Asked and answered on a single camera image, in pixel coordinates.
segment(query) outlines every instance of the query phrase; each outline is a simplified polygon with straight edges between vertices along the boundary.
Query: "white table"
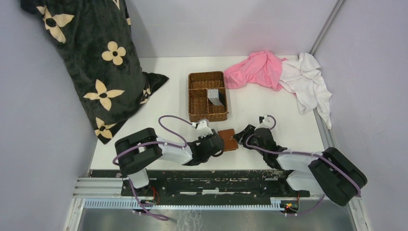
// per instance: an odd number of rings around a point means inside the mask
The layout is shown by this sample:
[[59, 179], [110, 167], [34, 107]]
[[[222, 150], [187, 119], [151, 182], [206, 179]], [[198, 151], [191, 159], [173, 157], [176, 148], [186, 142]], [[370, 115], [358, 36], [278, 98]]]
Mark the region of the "white table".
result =
[[[280, 58], [297, 59], [296, 55]], [[146, 72], [166, 75], [170, 80], [155, 92], [140, 109], [119, 130], [107, 144], [98, 140], [90, 169], [118, 169], [112, 164], [116, 156], [115, 142], [127, 135], [147, 127], [154, 128], [159, 136], [176, 142], [178, 137], [162, 129], [157, 120], [162, 115], [176, 115], [189, 120], [188, 85], [189, 73], [205, 71], [224, 71], [233, 64], [246, 59], [234, 57], [182, 57], [182, 58], [142, 58], [141, 66]], [[238, 133], [248, 124], [257, 126], [258, 117], [273, 115], [277, 126], [272, 130], [277, 144], [298, 151], [323, 151], [319, 129], [313, 112], [300, 115], [296, 98], [285, 89], [274, 91], [257, 84], [247, 84], [237, 90], [227, 90], [229, 114], [222, 122], [210, 122], [216, 131], [233, 128]], [[177, 119], [165, 118], [163, 124], [184, 136], [187, 141], [197, 139], [195, 130]], [[220, 157], [211, 157], [207, 163], [198, 166], [182, 166], [174, 162], [157, 160], [148, 169], [155, 170], [262, 170], [270, 169], [262, 156], [254, 150], [242, 146], [235, 151], [224, 152]]]

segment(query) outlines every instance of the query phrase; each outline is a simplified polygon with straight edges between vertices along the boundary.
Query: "cloth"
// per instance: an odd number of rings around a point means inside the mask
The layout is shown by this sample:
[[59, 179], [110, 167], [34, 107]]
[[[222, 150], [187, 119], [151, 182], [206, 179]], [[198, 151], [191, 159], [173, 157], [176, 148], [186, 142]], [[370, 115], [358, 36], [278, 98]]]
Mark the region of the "cloth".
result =
[[224, 71], [226, 88], [237, 89], [246, 83], [257, 83], [274, 90], [282, 89], [279, 79], [282, 74], [282, 60], [272, 52], [261, 51], [233, 65]]
[[21, 0], [21, 8], [39, 16], [103, 143], [168, 80], [142, 72], [125, 0]]
[[297, 97], [300, 114], [306, 114], [317, 107], [319, 115], [328, 129], [332, 128], [330, 120], [329, 99], [317, 60], [308, 53], [300, 53], [299, 60], [282, 62], [282, 75], [279, 83]]

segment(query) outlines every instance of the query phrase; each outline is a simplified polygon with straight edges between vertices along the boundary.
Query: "stack of cards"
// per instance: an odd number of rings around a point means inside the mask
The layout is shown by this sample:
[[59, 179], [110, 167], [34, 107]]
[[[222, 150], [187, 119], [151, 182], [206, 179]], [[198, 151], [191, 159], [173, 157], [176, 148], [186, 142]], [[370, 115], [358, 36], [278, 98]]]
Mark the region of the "stack of cards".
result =
[[218, 89], [207, 89], [207, 97], [215, 106], [225, 106], [225, 96]]

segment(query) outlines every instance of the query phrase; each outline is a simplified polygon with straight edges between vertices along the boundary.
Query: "gray floor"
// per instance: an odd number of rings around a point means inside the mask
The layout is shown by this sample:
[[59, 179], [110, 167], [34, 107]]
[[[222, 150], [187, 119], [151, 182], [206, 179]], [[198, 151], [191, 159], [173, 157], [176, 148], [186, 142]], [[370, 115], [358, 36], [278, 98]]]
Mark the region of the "gray floor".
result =
[[[301, 211], [315, 201], [301, 201]], [[350, 209], [325, 201], [315, 211], [287, 217], [276, 211], [152, 210], [158, 221], [124, 209], [84, 209], [81, 231], [355, 231]]]

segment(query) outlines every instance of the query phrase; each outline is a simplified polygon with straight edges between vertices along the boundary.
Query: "flower center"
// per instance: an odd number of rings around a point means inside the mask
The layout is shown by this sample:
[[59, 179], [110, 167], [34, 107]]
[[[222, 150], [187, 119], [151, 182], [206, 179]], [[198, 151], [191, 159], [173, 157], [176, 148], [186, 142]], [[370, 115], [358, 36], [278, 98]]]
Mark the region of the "flower center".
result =
[[56, 22], [54, 19], [52, 19], [52, 18], [47, 18], [47, 19], [45, 20], [45, 23], [46, 23], [49, 27], [55, 27], [55, 26], [57, 26], [57, 22]]

